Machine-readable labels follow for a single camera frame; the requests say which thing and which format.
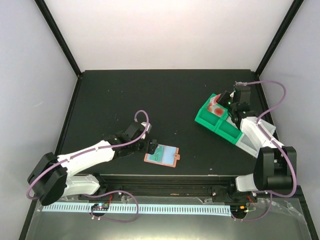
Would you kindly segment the pink leather card holder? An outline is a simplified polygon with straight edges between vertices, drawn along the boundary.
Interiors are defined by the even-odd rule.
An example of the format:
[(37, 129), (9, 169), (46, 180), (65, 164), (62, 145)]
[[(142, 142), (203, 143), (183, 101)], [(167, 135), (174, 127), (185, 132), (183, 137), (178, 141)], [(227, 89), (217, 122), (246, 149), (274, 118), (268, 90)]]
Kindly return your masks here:
[(180, 160), (180, 154), (179, 154), (180, 149), (175, 146), (168, 146), (168, 145), (162, 145), (162, 144), (159, 144), (159, 145), (164, 146), (162, 161), (160, 163), (148, 161), (147, 156), (150, 154), (146, 153), (144, 157), (144, 162), (175, 168), (177, 165), (177, 161)]

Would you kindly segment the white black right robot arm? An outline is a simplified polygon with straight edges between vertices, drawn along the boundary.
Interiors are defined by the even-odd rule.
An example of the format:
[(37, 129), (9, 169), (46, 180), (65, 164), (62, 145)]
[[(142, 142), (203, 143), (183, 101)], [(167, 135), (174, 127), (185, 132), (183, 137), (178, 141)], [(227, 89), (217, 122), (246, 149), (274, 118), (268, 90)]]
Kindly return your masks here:
[(235, 126), (249, 138), (257, 151), (253, 173), (239, 175), (228, 187), (228, 198), (240, 201), (246, 192), (292, 197), (297, 190), (297, 176), (293, 162), (297, 152), (279, 142), (264, 125), (261, 115), (251, 110), (249, 83), (237, 82), (232, 92), (225, 91), (217, 103), (227, 109)]

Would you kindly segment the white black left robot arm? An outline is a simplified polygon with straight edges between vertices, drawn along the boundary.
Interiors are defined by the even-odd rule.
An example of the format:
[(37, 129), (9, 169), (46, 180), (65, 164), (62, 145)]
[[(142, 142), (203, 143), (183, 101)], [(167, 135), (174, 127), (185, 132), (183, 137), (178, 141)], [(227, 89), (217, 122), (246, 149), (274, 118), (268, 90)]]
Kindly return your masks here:
[(158, 143), (149, 138), (151, 128), (150, 123), (135, 121), (127, 130), (82, 150), (61, 155), (46, 153), (27, 179), (27, 198), (37, 199), (43, 206), (71, 195), (92, 195), (97, 200), (103, 199), (108, 188), (99, 175), (80, 176), (79, 173), (136, 152), (154, 154)]

